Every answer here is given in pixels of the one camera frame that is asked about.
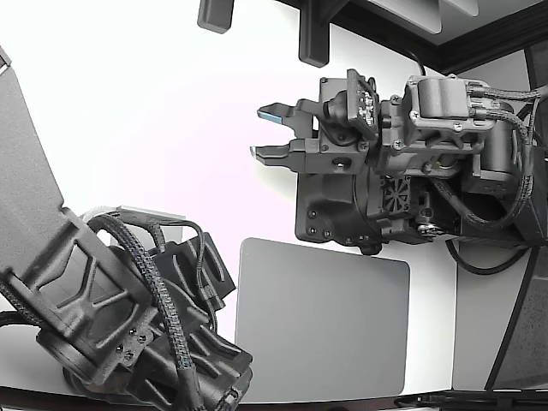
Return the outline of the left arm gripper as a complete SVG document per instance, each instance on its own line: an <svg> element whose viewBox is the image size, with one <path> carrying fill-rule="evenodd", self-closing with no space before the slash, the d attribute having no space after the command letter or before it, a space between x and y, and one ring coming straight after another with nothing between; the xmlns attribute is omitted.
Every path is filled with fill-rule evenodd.
<svg viewBox="0 0 548 411"><path fill-rule="evenodd" d="M215 246L210 234L205 232L205 255L202 260L202 285L205 296L213 309L218 311L224 307L224 298L232 293L236 286ZM158 271L172 283L187 293L203 310L206 302L199 290L197 279L197 257L199 240L195 236L183 243L170 241L163 253L157 253L153 260Z"/></svg>

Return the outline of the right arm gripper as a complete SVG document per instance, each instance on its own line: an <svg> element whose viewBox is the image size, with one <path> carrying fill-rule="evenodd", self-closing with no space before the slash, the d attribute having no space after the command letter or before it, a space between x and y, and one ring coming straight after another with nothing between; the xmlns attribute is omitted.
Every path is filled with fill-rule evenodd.
<svg viewBox="0 0 548 411"><path fill-rule="evenodd" d="M381 251L381 230L368 217L371 182L379 179L366 166L378 140L375 125L378 95L375 81L361 75L323 78L319 83L319 129L313 131L316 103L300 99L258 108L260 119L293 130L296 138L312 138L316 152L303 139L282 146L251 146L264 166L283 167L297 175L295 236L301 241L334 241L356 247L364 255Z"/></svg>

